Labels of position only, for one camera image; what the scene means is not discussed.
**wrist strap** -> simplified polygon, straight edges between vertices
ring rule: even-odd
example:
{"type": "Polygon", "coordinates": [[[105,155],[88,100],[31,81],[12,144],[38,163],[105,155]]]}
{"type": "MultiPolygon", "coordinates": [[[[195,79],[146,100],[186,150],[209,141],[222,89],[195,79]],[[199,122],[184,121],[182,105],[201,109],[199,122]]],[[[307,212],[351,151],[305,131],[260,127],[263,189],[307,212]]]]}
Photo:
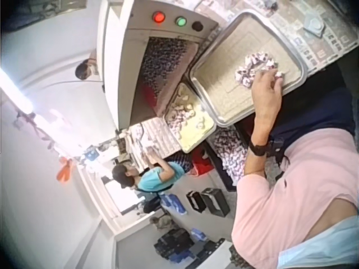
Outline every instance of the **wrist strap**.
{"type": "Polygon", "coordinates": [[[252,143],[252,140],[249,141],[249,148],[254,153],[254,155],[256,155],[258,157],[262,157],[267,153],[268,146],[269,146],[269,143],[267,143],[264,146],[256,146],[252,143]]]}
{"type": "Polygon", "coordinates": [[[264,156],[266,153],[269,156],[275,156],[280,152],[284,145],[284,140],[282,138],[270,139],[268,143],[264,146],[253,145],[252,141],[249,142],[249,148],[256,156],[264,156]]]}

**dark hair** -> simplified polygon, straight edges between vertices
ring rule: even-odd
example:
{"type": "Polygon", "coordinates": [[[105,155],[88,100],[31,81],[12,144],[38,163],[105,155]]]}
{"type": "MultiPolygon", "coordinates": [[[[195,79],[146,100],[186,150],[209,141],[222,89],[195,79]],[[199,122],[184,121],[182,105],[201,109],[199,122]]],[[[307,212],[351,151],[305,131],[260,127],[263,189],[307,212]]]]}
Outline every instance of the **dark hair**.
{"type": "Polygon", "coordinates": [[[121,187],[124,189],[126,187],[132,187],[135,185],[135,179],[126,175],[127,168],[123,164],[117,164],[112,169],[112,177],[116,180],[121,187]]]}
{"type": "Polygon", "coordinates": [[[85,80],[88,77],[87,71],[88,71],[88,60],[84,60],[76,67],[75,76],[80,80],[85,80]]]}

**man's hand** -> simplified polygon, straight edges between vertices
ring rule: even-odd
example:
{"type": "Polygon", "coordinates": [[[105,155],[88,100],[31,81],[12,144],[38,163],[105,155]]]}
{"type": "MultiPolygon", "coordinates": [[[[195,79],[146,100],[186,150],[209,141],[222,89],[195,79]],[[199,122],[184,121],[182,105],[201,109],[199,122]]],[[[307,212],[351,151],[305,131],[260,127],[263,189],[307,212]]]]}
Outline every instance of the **man's hand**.
{"type": "Polygon", "coordinates": [[[275,80],[277,69],[257,72],[252,85],[252,99],[256,113],[255,126],[261,132],[268,133],[274,126],[282,106],[283,79],[275,80]]]}

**fluorescent light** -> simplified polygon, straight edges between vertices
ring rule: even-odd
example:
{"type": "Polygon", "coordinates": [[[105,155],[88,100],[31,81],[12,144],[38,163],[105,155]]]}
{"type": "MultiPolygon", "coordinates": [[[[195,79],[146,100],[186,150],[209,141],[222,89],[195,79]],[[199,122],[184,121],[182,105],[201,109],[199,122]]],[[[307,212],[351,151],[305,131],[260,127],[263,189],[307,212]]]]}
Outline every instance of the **fluorescent light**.
{"type": "Polygon", "coordinates": [[[3,69],[0,68],[0,87],[9,97],[9,99],[25,114],[33,112],[34,108],[22,92],[15,86],[12,80],[7,76],[3,69]]]}
{"type": "Polygon", "coordinates": [[[84,152],[82,147],[78,145],[75,141],[66,138],[66,136],[59,132],[54,126],[46,119],[40,115],[36,115],[34,119],[35,124],[38,128],[42,129],[47,133],[55,142],[65,148],[65,151],[68,152],[71,156],[80,156],[84,152]]]}

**pile of candy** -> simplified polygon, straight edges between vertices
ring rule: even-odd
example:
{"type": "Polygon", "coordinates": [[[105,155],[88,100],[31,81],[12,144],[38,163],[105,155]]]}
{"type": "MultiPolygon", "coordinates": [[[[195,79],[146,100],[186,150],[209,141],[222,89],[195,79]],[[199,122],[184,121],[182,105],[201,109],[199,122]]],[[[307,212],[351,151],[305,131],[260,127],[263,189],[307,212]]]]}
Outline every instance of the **pile of candy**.
{"type": "MultiPolygon", "coordinates": [[[[240,66],[235,73],[236,81],[241,83],[244,87],[250,88],[252,86],[257,70],[270,70],[277,68],[278,64],[274,59],[270,58],[268,53],[258,52],[248,55],[245,58],[245,66],[240,66]]],[[[275,74],[275,78],[283,77],[281,72],[275,74]]]]}
{"type": "MultiPolygon", "coordinates": [[[[168,113],[166,118],[168,126],[178,140],[181,139],[180,132],[182,127],[187,126],[187,121],[196,115],[193,105],[188,103],[188,100],[188,95],[179,95],[176,99],[176,102],[171,105],[172,110],[168,113]]],[[[198,117],[197,121],[196,128],[204,129],[204,117],[198,117]]]]}
{"type": "Polygon", "coordinates": [[[215,152],[222,160],[223,169],[233,185],[243,177],[247,150],[234,127],[221,128],[211,135],[215,152]]]}
{"type": "Polygon", "coordinates": [[[152,88],[156,98],[167,83],[167,76],[178,67],[186,52],[185,40],[154,37],[149,39],[140,74],[145,85],[152,88]]]}

